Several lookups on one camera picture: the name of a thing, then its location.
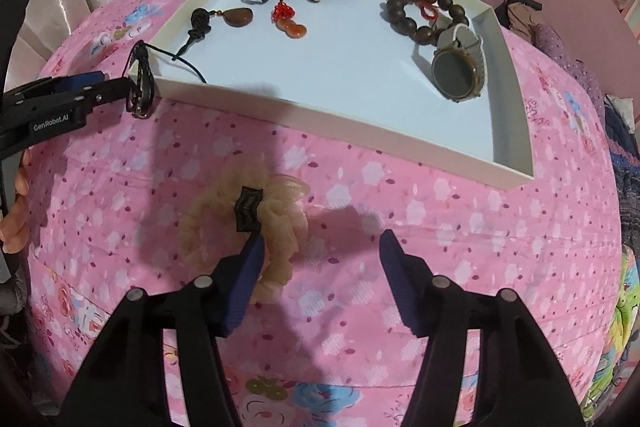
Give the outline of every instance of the tray rim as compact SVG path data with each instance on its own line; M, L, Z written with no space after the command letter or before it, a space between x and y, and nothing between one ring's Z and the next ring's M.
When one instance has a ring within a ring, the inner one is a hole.
M185 20L190 17L193 9L204 6L207 0L186 0L158 30L150 41L158 47L168 45L168 36L175 35L178 28L182 28ZM478 13L473 18L474 25L478 23L491 24L500 32L500 25L494 10L480 0L464 0L465 5L473 7ZM243 116L266 120L276 124L282 124L298 130L306 130L320 136L350 142L373 150L382 150L385 153L398 156L407 160L421 162L434 168L438 168L451 174L478 181L496 188L508 190L524 185L534 179L533 155L531 150L529 127L524 108L524 100L517 81L517 74L511 60L508 46L500 33L497 42L492 41L492 49L502 58L508 57L507 63L502 66L509 68L510 76L515 82L509 82L511 91L510 102L516 102L516 107L510 107L509 112L512 129L518 135L517 154L524 154L520 158L520 165L505 165L497 161L484 160L467 153L447 148L410 136L404 132L385 128L378 124L355 120L343 114L327 112L321 108L308 107L300 103L289 102L280 98L273 98L260 94L248 93L215 84L195 84L181 80L172 80L161 75L156 75L156 84L161 98L178 102L191 103L202 107L234 112ZM135 64L129 70L129 74L137 73ZM487 84L491 81L488 74Z

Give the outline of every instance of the black cord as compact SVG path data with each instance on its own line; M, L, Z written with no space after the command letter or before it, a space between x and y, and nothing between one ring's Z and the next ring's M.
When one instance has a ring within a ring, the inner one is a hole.
M126 108L127 112L133 114L135 118L141 119L149 118L156 98L156 81L154 80L154 75L149 63L148 48L167 55L173 60L182 62L187 67L191 68L203 84L207 84L202 73L200 73L200 71L198 71L198 69L190 62L184 60L184 58L178 57L177 55L152 44L148 44L148 42L142 40L136 42L129 52L129 57L127 57L127 62L122 70L122 76L126 76L127 71L129 71L136 61L138 62L138 74L136 75L136 81L131 81L131 88L129 96L127 97Z

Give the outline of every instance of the white tray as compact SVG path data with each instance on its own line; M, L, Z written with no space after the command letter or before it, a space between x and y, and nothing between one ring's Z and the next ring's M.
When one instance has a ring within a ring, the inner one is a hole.
M277 1L187 0L152 44L176 52L198 7L250 6L254 20L231 28L212 18L206 39L184 55L209 85L150 52L160 95L382 150L498 188L533 179L520 86L489 5L454 0L484 39L487 60L482 95L454 103L428 78L434 46L394 32L382 18L386 0L285 0L308 29L298 40L271 23ZM420 24L417 8L407 7L407 15Z

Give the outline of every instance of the orange scrunchie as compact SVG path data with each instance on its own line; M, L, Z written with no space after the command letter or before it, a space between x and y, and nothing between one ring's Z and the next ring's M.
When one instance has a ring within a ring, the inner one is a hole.
M260 233L266 251L252 302L272 303L293 277L290 258L306 241L308 221L300 201L309 193L304 182L284 174L270 174L263 160L232 162L211 187L199 195L178 224L178 251L197 273L210 273L220 258L212 258L201 245L204 212L213 211L223 222L225 242L238 253L249 233L236 232L234 206L242 187L263 189L258 205Z

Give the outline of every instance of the fabric tag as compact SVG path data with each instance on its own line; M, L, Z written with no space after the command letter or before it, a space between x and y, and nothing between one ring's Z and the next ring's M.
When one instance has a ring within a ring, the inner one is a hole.
M262 194L261 188L242 187L234 205L236 232L260 232L262 224L258 221L258 205L262 201Z

